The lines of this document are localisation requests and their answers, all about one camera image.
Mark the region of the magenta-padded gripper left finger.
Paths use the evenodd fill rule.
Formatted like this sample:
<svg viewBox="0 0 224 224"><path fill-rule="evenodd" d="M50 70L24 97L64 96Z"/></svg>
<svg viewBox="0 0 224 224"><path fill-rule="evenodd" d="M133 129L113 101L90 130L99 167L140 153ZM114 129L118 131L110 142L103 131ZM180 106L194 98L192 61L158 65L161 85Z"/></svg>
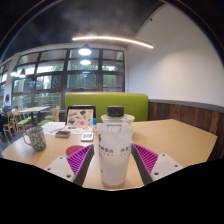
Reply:
<svg viewBox="0 0 224 224"><path fill-rule="evenodd" d="M45 170L78 186L82 186L93 155L94 145L90 144L67 157L59 156Z"/></svg>

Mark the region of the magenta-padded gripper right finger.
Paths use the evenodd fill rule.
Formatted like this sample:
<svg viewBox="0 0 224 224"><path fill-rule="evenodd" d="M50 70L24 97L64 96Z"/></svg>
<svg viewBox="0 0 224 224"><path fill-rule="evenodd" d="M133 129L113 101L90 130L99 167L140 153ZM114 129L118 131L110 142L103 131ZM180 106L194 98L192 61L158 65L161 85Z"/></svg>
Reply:
<svg viewBox="0 0 224 224"><path fill-rule="evenodd" d="M135 143L131 146L131 153L144 185L148 185L182 169L182 166L168 154L156 154Z"/></svg>

